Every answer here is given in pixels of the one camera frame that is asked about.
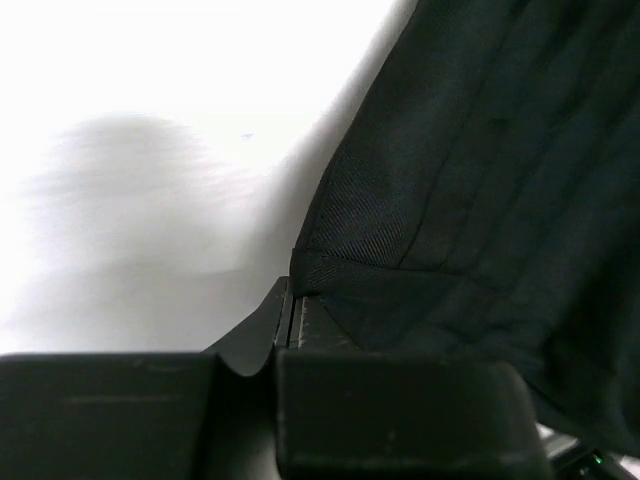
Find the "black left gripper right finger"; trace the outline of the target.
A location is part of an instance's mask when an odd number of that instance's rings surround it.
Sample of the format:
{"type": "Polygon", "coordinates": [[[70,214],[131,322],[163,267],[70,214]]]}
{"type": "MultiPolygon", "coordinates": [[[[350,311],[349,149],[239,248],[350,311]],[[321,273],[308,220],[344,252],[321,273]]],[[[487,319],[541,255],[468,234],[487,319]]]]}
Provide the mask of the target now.
{"type": "Polygon", "coordinates": [[[508,364],[367,353],[299,299],[274,360],[285,479],[549,479],[528,390],[508,364]]]}

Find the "black pleated skirt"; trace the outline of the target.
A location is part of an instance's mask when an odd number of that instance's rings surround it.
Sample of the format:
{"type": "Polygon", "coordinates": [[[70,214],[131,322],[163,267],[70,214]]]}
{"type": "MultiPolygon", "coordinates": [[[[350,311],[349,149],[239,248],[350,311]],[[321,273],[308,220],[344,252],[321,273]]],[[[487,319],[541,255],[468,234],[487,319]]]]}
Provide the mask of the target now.
{"type": "Polygon", "coordinates": [[[639,5],[421,1],[293,250],[360,347],[499,359],[639,453],[639,5]]]}

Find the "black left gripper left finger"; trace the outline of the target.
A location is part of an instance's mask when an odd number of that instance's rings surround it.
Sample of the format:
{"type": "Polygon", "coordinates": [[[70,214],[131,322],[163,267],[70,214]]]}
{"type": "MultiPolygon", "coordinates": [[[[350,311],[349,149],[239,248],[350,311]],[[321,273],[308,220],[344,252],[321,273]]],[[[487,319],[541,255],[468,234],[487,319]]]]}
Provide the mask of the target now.
{"type": "Polygon", "coordinates": [[[270,357],[287,279],[198,353],[5,354],[5,479],[274,479],[270,357]]]}

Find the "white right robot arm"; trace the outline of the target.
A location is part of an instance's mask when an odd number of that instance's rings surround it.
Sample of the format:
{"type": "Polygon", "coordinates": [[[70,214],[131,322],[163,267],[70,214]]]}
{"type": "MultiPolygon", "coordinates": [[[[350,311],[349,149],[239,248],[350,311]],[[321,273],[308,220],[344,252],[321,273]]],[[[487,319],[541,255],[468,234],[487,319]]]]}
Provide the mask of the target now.
{"type": "Polygon", "coordinates": [[[638,459],[604,452],[540,424],[537,428],[556,479],[639,478],[638,459]]]}

